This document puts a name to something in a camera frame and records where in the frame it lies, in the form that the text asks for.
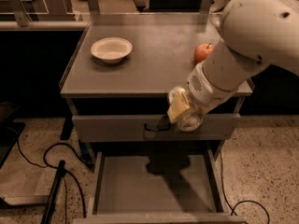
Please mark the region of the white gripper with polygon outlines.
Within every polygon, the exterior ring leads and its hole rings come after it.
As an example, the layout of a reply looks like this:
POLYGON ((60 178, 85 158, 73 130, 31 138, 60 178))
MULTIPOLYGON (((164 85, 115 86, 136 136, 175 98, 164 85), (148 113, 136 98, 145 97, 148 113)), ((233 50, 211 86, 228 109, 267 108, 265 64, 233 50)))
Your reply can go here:
MULTIPOLYGON (((201 114, 207 114, 230 99, 237 88, 231 91, 217 88, 207 80, 202 66, 199 63, 190 72, 187 77, 187 87, 196 110, 201 114)), ((170 95, 167 116, 171 123, 178 122, 190 110, 191 106, 185 92, 177 91, 170 95)))

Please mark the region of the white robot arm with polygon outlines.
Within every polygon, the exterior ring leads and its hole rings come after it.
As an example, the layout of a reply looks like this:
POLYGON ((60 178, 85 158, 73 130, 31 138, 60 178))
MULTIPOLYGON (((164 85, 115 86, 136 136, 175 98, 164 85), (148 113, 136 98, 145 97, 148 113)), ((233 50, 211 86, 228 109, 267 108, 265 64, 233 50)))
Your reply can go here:
POLYGON ((297 0, 230 0, 220 15, 221 39, 168 94, 167 115, 182 131, 193 131, 209 111, 225 103, 248 78, 273 64, 299 68, 297 0))

